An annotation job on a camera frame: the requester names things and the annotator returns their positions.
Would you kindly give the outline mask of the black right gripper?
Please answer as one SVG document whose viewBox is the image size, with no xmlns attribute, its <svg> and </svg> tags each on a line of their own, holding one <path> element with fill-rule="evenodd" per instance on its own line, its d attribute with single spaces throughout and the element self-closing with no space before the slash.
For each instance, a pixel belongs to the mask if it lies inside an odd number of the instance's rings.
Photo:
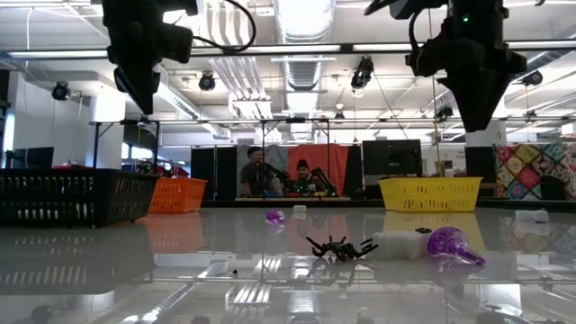
<svg viewBox="0 0 576 324">
<path fill-rule="evenodd" d="M 443 27 L 434 38 L 417 42 L 415 28 L 408 28 L 410 52 L 405 63 L 416 77 L 431 77 L 444 70 L 448 79 L 458 72 L 494 72 L 505 82 L 527 69 L 527 59 L 513 51 L 503 40 L 501 26 L 480 27 L 469 37 L 456 37 L 449 27 Z M 443 83 L 453 95 L 467 132 L 485 131 L 507 86 L 486 85 L 473 88 L 468 83 Z"/>
</svg>

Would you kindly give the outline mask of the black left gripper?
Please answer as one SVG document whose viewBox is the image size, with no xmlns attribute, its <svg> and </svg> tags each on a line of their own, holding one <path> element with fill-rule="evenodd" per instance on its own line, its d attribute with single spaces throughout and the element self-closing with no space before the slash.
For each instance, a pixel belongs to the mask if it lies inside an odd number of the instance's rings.
<svg viewBox="0 0 576 324">
<path fill-rule="evenodd" d="M 159 73 L 154 67 L 161 61 L 161 24 L 107 24 L 110 38 L 107 56 L 115 65 L 117 88 L 130 96 L 144 114 L 154 111 Z"/>
</svg>

